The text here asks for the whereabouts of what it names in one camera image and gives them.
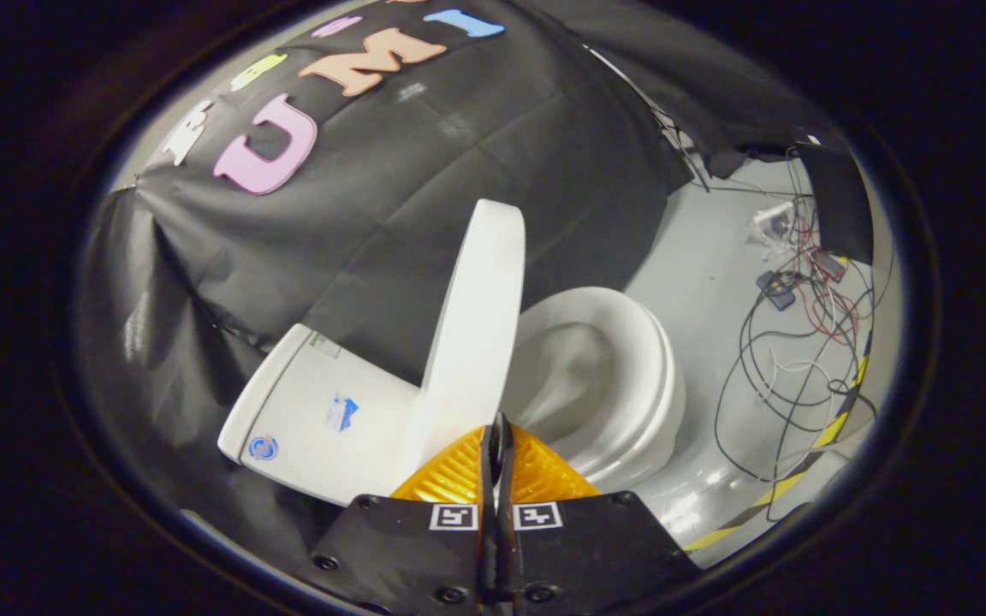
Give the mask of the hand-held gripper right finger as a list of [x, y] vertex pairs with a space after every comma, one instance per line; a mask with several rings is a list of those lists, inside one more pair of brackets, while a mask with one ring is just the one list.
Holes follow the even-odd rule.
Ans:
[[600, 494], [535, 436], [493, 424], [493, 603], [619, 613], [702, 576], [631, 491]]

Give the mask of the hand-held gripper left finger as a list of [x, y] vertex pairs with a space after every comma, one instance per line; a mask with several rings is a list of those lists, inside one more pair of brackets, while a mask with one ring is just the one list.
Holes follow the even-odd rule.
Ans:
[[309, 584], [374, 613], [493, 613], [503, 418], [481, 430], [473, 503], [359, 495], [309, 556]]

